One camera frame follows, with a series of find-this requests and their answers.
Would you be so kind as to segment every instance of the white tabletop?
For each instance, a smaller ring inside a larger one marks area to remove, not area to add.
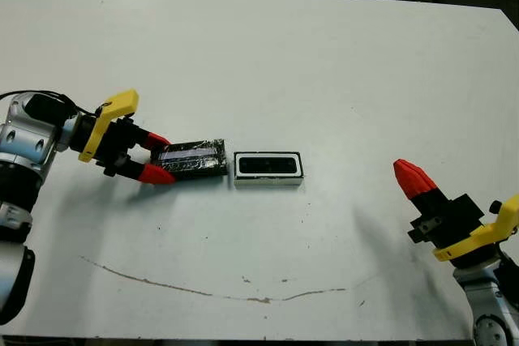
[[[297,189],[236,189],[232,176],[154,188],[64,152],[32,213],[27,303],[2,333],[470,337],[453,267],[406,234],[418,212],[392,162],[485,211],[517,191],[519,34],[501,11],[0,0],[0,43],[2,91],[52,89],[93,109],[136,88],[143,128],[224,138],[229,159],[301,152],[306,174]],[[504,248],[519,259],[519,239]]]

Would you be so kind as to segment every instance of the black cable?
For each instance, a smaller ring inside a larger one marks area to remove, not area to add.
[[[47,95],[47,96],[53,97],[54,99],[58,99],[62,103],[65,103],[66,105],[71,105],[75,109],[77,109],[78,111],[81,111],[82,113],[86,113],[87,115],[94,115],[94,113],[91,113],[91,112],[87,111],[86,109],[82,109],[81,107],[76,105],[74,103],[74,101],[70,97],[68,97],[67,95],[64,95],[62,93],[58,93],[58,92],[55,92],[55,91],[34,90],[34,89],[25,89],[25,90],[20,90],[20,91],[11,91],[11,92],[6,92],[6,93],[3,93],[2,95],[0,95],[0,100],[3,99],[4,97],[8,97],[8,96],[11,96],[11,95],[18,95],[19,93],[25,93],[25,92],[41,93],[43,95]]]

